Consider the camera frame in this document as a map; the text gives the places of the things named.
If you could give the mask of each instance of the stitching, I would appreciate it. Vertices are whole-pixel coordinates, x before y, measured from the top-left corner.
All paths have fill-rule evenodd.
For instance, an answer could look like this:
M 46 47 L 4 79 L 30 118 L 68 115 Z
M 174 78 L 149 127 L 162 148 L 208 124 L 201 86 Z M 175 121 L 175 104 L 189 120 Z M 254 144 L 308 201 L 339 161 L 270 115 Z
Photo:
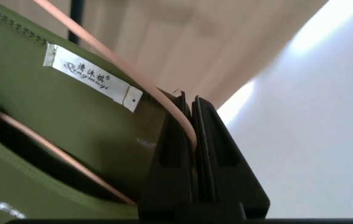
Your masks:
M 25 34 L 26 36 L 36 40 L 37 42 L 39 42 L 41 44 L 46 44 L 47 43 L 47 40 L 45 40 L 43 37 L 37 35 L 35 32 L 32 32 L 28 28 L 20 25 L 19 23 L 15 22 L 13 19 L 11 19 L 8 16 L 2 14 L 1 12 L 0 12 L 0 18 L 1 18 L 1 20 L 3 22 L 5 22 L 6 24 L 10 25 L 15 30 Z

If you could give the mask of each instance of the fabric tag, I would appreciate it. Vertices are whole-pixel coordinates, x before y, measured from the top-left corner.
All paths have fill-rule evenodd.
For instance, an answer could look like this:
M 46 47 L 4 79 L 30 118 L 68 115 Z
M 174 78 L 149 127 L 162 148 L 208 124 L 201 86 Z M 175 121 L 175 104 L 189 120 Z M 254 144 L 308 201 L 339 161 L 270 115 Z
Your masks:
M 63 47 L 47 44 L 44 66 L 51 66 L 98 90 L 134 112 L 142 91 Z

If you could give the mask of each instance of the olive green fabric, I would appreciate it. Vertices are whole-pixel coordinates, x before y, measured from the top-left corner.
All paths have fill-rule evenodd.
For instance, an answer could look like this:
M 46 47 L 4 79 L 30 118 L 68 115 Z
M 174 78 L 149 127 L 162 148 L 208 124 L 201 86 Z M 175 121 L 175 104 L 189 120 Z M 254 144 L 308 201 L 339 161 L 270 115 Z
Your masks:
M 60 45 L 140 88 L 101 57 L 0 5 L 0 106 L 10 116 L 87 164 L 121 192 L 137 200 L 149 170 L 154 145 L 166 114 L 165 110 L 144 93 L 135 112 L 131 113 L 127 108 L 84 83 L 51 67 L 43 67 L 46 42 Z M 0 166 L 0 173 L 4 174 L 0 175 L 0 182 L 12 180 L 7 175 L 11 172 L 8 169 L 12 170 L 5 165 Z M 23 188 L 22 184 L 26 180 L 21 177 L 18 181 L 20 185 L 10 187 Z M 39 181 L 45 184 L 53 180 L 50 176 L 46 176 Z M 51 208 L 34 206 L 43 203 L 37 201 L 45 201 L 47 198 L 44 186 L 39 185 L 36 183 L 29 187 L 32 188 L 31 192 L 34 192 L 35 188 L 37 192 L 41 191 L 37 193 L 37 197 L 32 198 L 33 193 L 24 195 L 23 190 L 19 195 L 12 196 L 15 197 L 12 201 L 11 198 L 9 201 L 3 200 L 23 210 L 20 208 L 21 205 L 15 203 L 23 198 L 22 202 L 25 202 L 23 206 L 26 208 L 27 204 L 31 203 L 31 208 L 25 210 L 31 212 L 25 213 L 38 214 L 39 210 L 47 211 L 47 209 L 50 211 Z M 10 187 L 0 186 L 0 196 L 11 195 L 15 189 Z M 44 205 L 52 206 L 51 200 L 48 201 Z M 89 210 L 86 213 L 82 212 L 85 208 L 84 206 L 76 208 L 76 212 L 71 209 L 68 216 L 80 217 L 78 214 L 81 213 L 89 217 L 96 216 L 96 213 L 90 215 Z M 60 217 L 61 214 L 55 211 L 40 213 L 42 217 L 47 218 Z M 115 214 L 118 212 L 110 211 L 110 216 Z
M 137 218 L 130 205 L 86 196 L 47 174 L 0 144 L 0 202 L 26 218 Z M 0 223 L 15 219 L 0 210 Z

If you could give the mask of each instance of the cord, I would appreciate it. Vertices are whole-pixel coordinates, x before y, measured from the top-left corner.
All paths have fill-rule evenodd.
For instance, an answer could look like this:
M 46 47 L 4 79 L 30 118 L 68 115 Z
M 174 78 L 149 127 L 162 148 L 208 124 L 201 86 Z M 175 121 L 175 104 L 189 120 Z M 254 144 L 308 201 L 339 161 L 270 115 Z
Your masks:
M 156 86 L 135 70 L 131 65 L 125 62 L 122 58 L 118 57 L 114 52 L 108 49 L 104 44 L 98 41 L 88 31 L 78 25 L 75 21 L 70 19 L 61 10 L 49 3 L 47 0 L 34 0 L 39 6 L 45 9 L 53 17 L 59 20 L 63 25 L 74 32 L 78 37 L 89 43 L 94 49 L 105 56 L 110 62 L 120 68 L 125 74 L 133 79 L 139 86 L 141 86 L 147 93 L 152 95 L 170 114 L 181 124 L 185 130 L 186 135 L 191 141 L 191 148 L 193 154 L 197 146 L 197 137 L 195 130 L 186 116 L 168 99 Z
M 91 172 L 89 169 L 87 169 L 83 164 L 80 164 L 77 160 L 69 156 L 67 153 L 63 152 L 61 149 L 59 149 L 57 146 L 53 145 L 50 143 L 48 140 L 43 138 L 42 136 L 38 135 L 36 132 L 28 128 L 27 126 L 23 125 L 22 123 L 16 121 L 14 118 L 0 112 L 0 118 L 5 121 L 7 124 L 15 127 L 22 133 L 26 134 L 28 137 L 32 138 L 33 140 L 41 143 L 44 145 L 47 149 L 55 153 L 56 155 L 60 156 L 63 160 L 65 160 L 67 163 L 72 165 L 74 168 L 76 168 L 78 171 L 83 173 L 85 176 L 89 177 L 91 180 L 95 181 L 97 184 L 101 185 L 105 189 L 109 190 L 112 192 L 115 196 L 117 196 L 119 199 L 124 201 L 125 203 L 129 205 L 136 205 L 136 203 L 131 200 L 129 197 L 125 196 L 123 193 L 106 183 L 102 178 L 98 177 L 96 174 Z

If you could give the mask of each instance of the black pole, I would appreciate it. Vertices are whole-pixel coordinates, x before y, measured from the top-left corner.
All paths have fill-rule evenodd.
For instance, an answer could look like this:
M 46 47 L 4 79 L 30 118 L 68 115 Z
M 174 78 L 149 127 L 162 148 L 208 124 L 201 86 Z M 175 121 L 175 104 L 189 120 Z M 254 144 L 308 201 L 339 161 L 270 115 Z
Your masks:
M 83 22 L 84 0 L 71 0 L 70 18 L 81 25 Z M 78 44 L 79 38 L 69 30 L 69 41 Z

